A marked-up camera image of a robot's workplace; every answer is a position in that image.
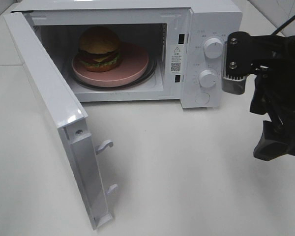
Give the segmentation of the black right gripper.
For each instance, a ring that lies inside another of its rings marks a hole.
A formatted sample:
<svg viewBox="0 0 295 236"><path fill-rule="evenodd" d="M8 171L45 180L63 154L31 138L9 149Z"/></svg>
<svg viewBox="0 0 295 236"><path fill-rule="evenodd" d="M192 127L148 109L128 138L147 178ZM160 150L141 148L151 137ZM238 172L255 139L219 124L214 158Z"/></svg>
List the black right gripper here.
<svg viewBox="0 0 295 236"><path fill-rule="evenodd" d="M236 95L245 92L249 74L248 42L243 31L231 33L224 44L222 90ZM268 114L253 156L270 161L285 154L295 156L295 36L283 39L282 50L268 72L258 74L250 112Z"/></svg>

